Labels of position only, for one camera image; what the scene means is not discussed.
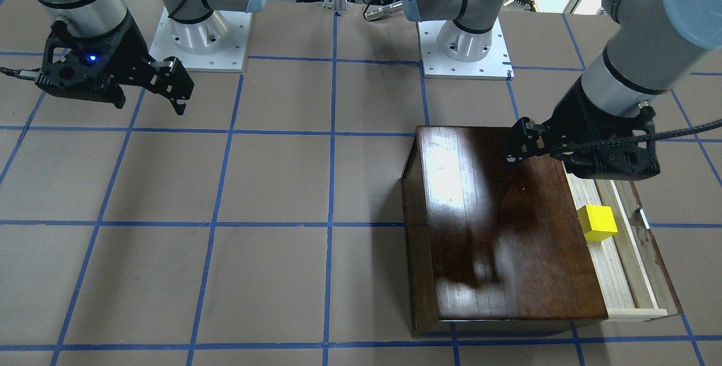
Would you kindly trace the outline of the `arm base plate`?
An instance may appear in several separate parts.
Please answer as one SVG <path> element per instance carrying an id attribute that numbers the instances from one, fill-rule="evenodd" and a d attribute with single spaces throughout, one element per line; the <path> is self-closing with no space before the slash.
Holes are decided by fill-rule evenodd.
<path id="1" fill-rule="evenodd" d="M 242 73 L 253 14 L 214 11 L 197 24 L 181 24 L 163 10 L 149 46 L 153 58 L 175 56 L 188 72 Z"/>
<path id="2" fill-rule="evenodd" d="M 499 19 L 472 34 L 453 21 L 417 23 L 425 78 L 508 80 L 515 76 Z"/>

